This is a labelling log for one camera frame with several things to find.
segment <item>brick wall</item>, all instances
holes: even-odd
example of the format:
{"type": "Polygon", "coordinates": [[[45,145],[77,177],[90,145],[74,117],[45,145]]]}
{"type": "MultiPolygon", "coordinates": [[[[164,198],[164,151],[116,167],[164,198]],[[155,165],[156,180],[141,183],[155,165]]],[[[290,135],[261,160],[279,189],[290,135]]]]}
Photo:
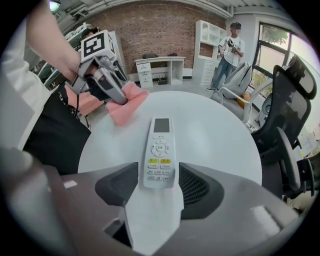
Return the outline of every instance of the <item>brick wall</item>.
{"type": "Polygon", "coordinates": [[[85,22],[100,30],[115,30],[128,72],[132,74],[137,72],[134,60],[146,53],[167,56],[175,52],[186,58],[185,68],[192,68],[198,20],[226,29],[226,20],[222,17],[192,5],[163,1],[122,4],[97,13],[85,22]]]}
{"type": "Polygon", "coordinates": [[[202,42],[200,43],[199,55],[211,58],[213,53],[214,53],[214,47],[212,45],[202,43],[202,42]]]}

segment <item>white shelf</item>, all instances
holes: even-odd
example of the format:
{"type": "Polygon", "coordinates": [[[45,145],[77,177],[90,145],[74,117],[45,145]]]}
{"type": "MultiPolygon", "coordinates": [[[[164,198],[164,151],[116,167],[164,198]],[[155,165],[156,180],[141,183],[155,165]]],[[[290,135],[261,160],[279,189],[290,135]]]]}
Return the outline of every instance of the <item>white shelf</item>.
{"type": "Polygon", "coordinates": [[[192,79],[198,81],[199,85],[210,85],[215,67],[219,65],[221,60],[218,53],[218,45],[226,35],[227,32],[224,29],[214,24],[210,24],[209,22],[198,20],[195,23],[195,47],[192,79]],[[212,56],[208,57],[200,55],[201,43],[213,46],[212,56]]]}

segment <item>white remote control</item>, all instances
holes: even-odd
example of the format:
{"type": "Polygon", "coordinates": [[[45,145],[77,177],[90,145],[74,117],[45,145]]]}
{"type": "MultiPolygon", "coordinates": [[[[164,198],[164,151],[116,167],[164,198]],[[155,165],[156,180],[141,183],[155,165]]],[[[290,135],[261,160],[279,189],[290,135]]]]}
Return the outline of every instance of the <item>white remote control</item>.
{"type": "Polygon", "coordinates": [[[174,186],[176,174],[175,138],[171,117],[153,118],[145,149],[143,185],[152,189],[174,186]]]}

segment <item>pink cloth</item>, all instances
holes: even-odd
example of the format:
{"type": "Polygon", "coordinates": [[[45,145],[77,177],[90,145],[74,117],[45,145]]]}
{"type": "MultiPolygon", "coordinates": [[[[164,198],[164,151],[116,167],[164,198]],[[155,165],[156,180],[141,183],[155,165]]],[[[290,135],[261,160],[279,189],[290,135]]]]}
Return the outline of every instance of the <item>pink cloth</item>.
{"type": "Polygon", "coordinates": [[[142,90],[131,81],[122,87],[122,91],[128,99],[126,104],[120,105],[112,99],[105,106],[113,121],[119,126],[123,126],[128,122],[129,118],[149,94],[148,91],[142,90]]]}
{"type": "MultiPolygon", "coordinates": [[[[68,105],[77,108],[77,95],[69,88],[68,85],[64,85],[66,94],[68,96],[68,105]]],[[[94,111],[96,108],[101,106],[104,102],[98,100],[96,97],[92,96],[90,92],[82,92],[79,95],[79,108],[78,110],[83,116],[88,115],[90,112],[94,111]]]]}

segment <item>tree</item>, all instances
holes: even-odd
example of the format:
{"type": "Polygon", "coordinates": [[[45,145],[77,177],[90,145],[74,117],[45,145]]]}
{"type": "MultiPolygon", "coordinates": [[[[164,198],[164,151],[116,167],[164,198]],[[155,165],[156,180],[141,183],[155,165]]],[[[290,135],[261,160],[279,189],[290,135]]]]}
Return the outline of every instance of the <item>tree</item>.
{"type": "MultiPolygon", "coordinates": [[[[255,89],[261,85],[263,82],[265,82],[268,78],[262,74],[262,73],[252,73],[252,80],[251,80],[251,86],[253,86],[255,89]]],[[[260,92],[265,98],[269,96],[270,93],[272,93],[272,84],[270,84],[267,88],[265,88],[263,91],[260,92]]]]}
{"type": "Polygon", "coordinates": [[[268,43],[283,44],[288,39],[288,33],[275,27],[264,26],[262,31],[262,40],[268,43]]]}

